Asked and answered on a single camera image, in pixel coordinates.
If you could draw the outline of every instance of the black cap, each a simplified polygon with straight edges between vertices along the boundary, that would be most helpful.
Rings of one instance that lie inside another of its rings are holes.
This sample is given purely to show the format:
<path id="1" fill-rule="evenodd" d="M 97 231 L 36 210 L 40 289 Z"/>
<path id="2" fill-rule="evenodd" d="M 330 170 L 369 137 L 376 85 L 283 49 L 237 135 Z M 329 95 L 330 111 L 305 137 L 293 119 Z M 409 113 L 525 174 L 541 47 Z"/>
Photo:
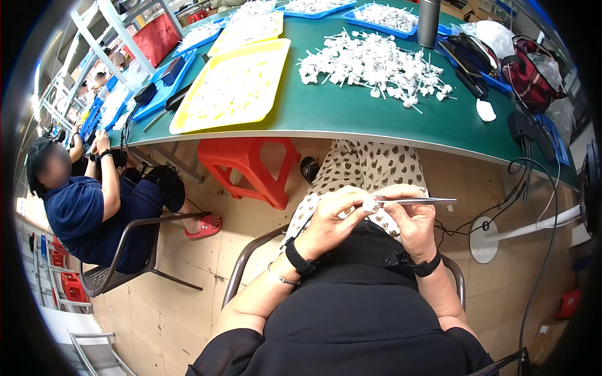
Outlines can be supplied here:
<path id="1" fill-rule="evenodd" d="M 40 137 L 31 144 L 27 153 L 25 171 L 27 173 L 29 190 L 32 194 L 37 193 L 38 196 L 43 193 L 45 189 L 37 178 L 37 172 L 40 167 L 42 167 L 42 162 L 49 150 L 48 147 L 52 145 L 52 143 L 52 140 L 49 138 Z"/>

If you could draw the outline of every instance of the patterned pants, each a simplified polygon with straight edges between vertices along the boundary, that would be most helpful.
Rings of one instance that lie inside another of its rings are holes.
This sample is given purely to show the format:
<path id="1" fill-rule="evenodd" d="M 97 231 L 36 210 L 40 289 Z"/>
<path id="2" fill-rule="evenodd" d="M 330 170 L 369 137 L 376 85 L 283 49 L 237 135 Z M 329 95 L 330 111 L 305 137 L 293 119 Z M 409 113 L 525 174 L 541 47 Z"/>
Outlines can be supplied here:
<path id="1" fill-rule="evenodd" d="M 307 218 L 326 192 L 334 192 L 346 185 L 356 186 L 369 193 L 393 184 L 414 184 L 428 195 L 422 166 L 416 149 L 384 143 L 362 143 L 352 140 L 333 140 L 322 168 L 309 186 L 295 211 L 287 235 L 280 244 L 296 236 Z M 339 214 L 345 218 L 354 208 Z M 400 241 L 397 223 L 382 208 L 369 215 L 370 220 Z"/>

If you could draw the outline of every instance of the green table surface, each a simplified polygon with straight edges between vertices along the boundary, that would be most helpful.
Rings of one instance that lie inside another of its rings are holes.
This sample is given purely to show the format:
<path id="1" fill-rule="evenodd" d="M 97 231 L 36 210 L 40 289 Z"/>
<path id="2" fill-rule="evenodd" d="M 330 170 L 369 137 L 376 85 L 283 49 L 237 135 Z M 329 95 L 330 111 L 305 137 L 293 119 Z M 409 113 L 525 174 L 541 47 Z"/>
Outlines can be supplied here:
<path id="1" fill-rule="evenodd" d="M 364 4 L 359 0 L 357 6 Z M 403 0 L 387 0 L 391 6 L 407 7 L 418 14 L 418 5 Z M 425 149 L 435 149 L 465 156 L 472 156 L 487 161 L 505 164 L 522 155 L 520 147 L 511 139 L 507 126 L 507 117 L 513 111 L 512 101 L 505 95 L 489 89 L 488 100 L 497 118 L 493 122 L 483 122 L 476 111 L 476 99 L 456 77 L 452 65 L 446 57 L 425 49 L 428 58 L 431 52 L 431 63 L 444 69 L 440 76 L 454 90 L 452 96 L 458 100 L 438 101 L 435 96 L 419 97 L 418 111 L 403 107 L 400 100 L 389 98 L 372 98 L 370 89 L 358 86 L 333 85 L 327 82 L 304 85 L 301 82 L 298 58 L 305 58 L 305 50 L 315 52 L 315 48 L 324 47 L 324 36 L 334 35 L 343 27 L 349 33 L 362 30 L 359 26 L 348 24 L 341 15 L 350 9 L 330 14 L 324 18 L 312 20 L 300 17 L 285 16 L 284 32 L 280 38 L 291 40 L 287 60 L 282 71 L 278 93 L 272 110 L 265 119 L 256 123 L 245 123 L 219 128 L 206 129 L 188 134 L 172 135 L 169 125 L 175 115 L 168 112 L 162 116 L 146 133 L 142 130 L 156 116 L 153 114 L 138 124 L 132 124 L 128 145 L 192 140 L 213 137 L 323 137 L 350 138 L 358 140 L 380 141 L 385 143 L 408 144 Z M 226 16 L 233 10 L 221 12 L 209 19 Z M 460 24 L 461 20 L 441 13 L 439 22 L 450 26 Z M 396 38 L 401 48 L 417 51 L 415 35 L 407 39 Z M 197 50 L 197 56 L 184 75 L 180 87 L 185 87 L 199 74 L 205 63 L 200 54 L 208 52 L 213 43 Z M 160 64 L 171 61 L 171 53 Z M 320 82 L 326 75 L 318 76 Z M 119 145 L 120 131 L 111 131 L 111 145 Z M 557 164 L 547 163 L 539 148 L 535 147 L 535 159 L 546 166 L 552 176 L 557 174 Z M 569 155 L 570 166 L 561 165 L 560 181 L 577 188 L 579 186 L 573 158 Z"/>

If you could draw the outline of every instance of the thermos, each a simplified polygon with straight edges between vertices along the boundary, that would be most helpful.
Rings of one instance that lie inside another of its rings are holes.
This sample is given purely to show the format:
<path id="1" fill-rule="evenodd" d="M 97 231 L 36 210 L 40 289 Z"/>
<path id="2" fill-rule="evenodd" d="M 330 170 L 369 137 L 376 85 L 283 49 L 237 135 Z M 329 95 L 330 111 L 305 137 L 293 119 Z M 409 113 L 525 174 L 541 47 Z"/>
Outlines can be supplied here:
<path id="1" fill-rule="evenodd" d="M 435 47 L 440 12 L 441 0 L 420 1 L 417 35 L 417 42 L 419 45 L 430 49 Z"/>

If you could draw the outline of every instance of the tiled floor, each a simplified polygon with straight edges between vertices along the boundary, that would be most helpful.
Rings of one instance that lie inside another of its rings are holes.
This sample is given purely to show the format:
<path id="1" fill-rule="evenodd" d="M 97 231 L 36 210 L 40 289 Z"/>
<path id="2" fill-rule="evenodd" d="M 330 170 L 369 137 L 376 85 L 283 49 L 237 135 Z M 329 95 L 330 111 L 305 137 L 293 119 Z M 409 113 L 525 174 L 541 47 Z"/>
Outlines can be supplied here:
<path id="1" fill-rule="evenodd" d="M 320 160 L 330 146 L 330 140 L 300 138 L 293 142 L 302 156 Z M 189 160 L 193 152 L 193 142 L 180 144 L 178 153 L 183 160 Z M 277 146 L 270 146 L 262 151 L 262 159 L 276 171 L 282 160 L 278 155 L 281 153 Z M 437 219 L 448 229 L 455 229 L 503 199 L 504 182 L 510 185 L 516 179 L 506 173 L 505 167 L 476 159 L 429 150 L 419 150 L 419 153 L 431 195 L 458 199 L 453 211 L 443 208 L 437 213 Z M 286 187 L 289 205 L 286 210 L 277 211 L 259 200 L 232 199 L 211 176 L 206 175 L 203 184 L 187 176 L 184 179 L 192 201 L 203 210 L 223 217 L 223 231 L 211 238 L 190 242 L 184 237 L 183 227 L 163 226 L 158 269 L 202 286 L 203 291 L 147 273 L 92 299 L 95 318 L 105 330 L 116 333 L 118 353 L 140 375 L 184 374 L 187 364 L 194 361 L 211 337 L 240 251 L 249 241 L 288 223 L 308 186 L 298 169 L 293 168 Z M 231 179 L 239 181 L 239 174 L 233 172 Z M 559 191 L 562 192 L 560 209 L 572 206 L 571 193 L 566 189 Z M 546 187 L 530 193 L 528 204 L 517 202 L 496 220 L 500 231 L 534 222 L 549 195 Z M 560 293 L 571 286 L 573 278 L 567 250 L 570 228 L 565 226 L 557 232 L 551 259 L 527 320 L 527 345 L 539 324 L 557 309 Z M 446 236 L 442 243 L 441 251 L 460 265 L 466 278 L 468 321 L 494 359 L 518 348 L 522 315 L 549 237 L 550 230 L 542 230 L 504 240 L 488 264 L 479 264 L 471 257 L 467 236 Z M 439 230 L 435 238 L 441 239 Z M 257 249 L 245 269 L 243 285 L 277 256 L 276 246 L 280 240 L 278 237 Z"/>

